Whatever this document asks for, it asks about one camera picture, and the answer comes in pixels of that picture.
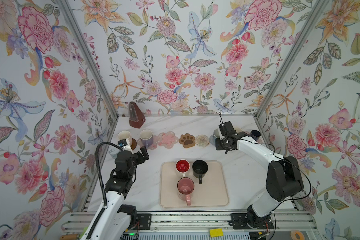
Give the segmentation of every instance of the wall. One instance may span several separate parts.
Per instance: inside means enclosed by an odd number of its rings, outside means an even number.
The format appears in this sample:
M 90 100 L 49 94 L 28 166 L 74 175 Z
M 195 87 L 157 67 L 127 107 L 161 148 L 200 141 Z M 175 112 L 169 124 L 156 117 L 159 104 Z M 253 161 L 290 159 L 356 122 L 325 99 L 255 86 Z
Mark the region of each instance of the wall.
M 53 0 L 0 0 L 1 240 L 58 239 L 112 135 L 66 26 Z
M 313 0 L 70 1 L 119 113 L 251 114 Z
M 322 235 L 360 240 L 360 0 L 331 1 L 317 21 L 260 123 L 308 175 L 298 203 Z

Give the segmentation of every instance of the mug handle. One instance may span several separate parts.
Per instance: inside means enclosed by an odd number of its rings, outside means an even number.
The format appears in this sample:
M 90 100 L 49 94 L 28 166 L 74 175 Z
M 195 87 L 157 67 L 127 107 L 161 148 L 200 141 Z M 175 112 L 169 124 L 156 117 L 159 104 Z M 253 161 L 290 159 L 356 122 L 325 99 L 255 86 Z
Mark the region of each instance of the mug handle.
M 191 205 L 191 195 L 186 195 L 185 200 L 187 201 L 187 206 Z

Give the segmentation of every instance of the brown metronome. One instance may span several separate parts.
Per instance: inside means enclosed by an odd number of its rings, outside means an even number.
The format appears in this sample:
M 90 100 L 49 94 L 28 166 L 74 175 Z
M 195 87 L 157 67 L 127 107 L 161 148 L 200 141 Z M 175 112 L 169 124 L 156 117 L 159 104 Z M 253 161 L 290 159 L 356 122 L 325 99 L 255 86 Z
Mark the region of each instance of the brown metronome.
M 129 125 L 134 128 L 140 128 L 145 122 L 144 114 L 141 112 L 140 108 L 136 103 L 130 102 L 128 105 L 128 111 Z

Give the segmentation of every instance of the yellow sticky note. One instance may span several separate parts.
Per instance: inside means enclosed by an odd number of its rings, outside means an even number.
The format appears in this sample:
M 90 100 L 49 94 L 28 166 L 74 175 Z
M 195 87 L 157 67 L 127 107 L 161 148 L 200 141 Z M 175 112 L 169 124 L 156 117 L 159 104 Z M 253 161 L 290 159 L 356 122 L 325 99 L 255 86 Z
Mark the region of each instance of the yellow sticky note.
M 224 235 L 221 228 L 211 229 L 209 230 L 209 233 L 211 234 L 211 237 L 222 237 Z

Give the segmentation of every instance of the white marble tabletop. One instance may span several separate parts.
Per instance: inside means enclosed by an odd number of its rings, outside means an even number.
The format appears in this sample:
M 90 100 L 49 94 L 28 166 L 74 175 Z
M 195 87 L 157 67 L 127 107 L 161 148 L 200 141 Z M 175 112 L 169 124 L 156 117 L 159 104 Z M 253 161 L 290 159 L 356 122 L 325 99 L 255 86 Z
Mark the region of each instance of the white marble tabletop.
M 240 127 L 243 131 L 257 129 L 252 116 L 223 116 L 223 121 L 231 121 L 233 126 Z M 200 134 L 212 135 L 213 131 L 220 124 L 218 116 L 146 116 L 146 122 L 140 128 L 129 126 L 128 117 L 120 117 L 115 133 L 112 138 L 113 143 L 117 143 L 117 135 L 123 130 L 131 132 L 134 139 L 139 139 L 139 133 L 144 129 L 151 130 L 154 135 L 161 132 L 173 131 L 177 137 L 181 134 L 189 133 L 193 136 Z M 209 144 L 207 147 L 194 146 L 185 149 L 180 143 L 176 143 L 173 148 L 166 149 L 158 146 L 154 150 L 148 150 L 149 160 L 137 167 L 137 179 L 132 185 L 124 204 L 136 206 L 138 211 L 173 211 L 173 210 L 246 210 L 260 193 L 265 191 L 266 170 L 255 160 L 240 151 L 217 151 Z M 217 160 L 223 165 L 225 181 L 230 202 L 224 207 L 208 208 L 179 208 L 164 209 L 159 204 L 160 197 L 160 171 L 164 162 L 178 161 L 187 159 L 195 161 Z M 109 179 L 109 174 L 115 168 L 114 159 L 108 153 L 101 169 L 103 181 Z M 101 203 L 102 195 L 99 182 L 95 187 L 88 211 L 96 211 Z M 286 201 L 279 206 L 279 209 L 293 209 L 291 201 Z

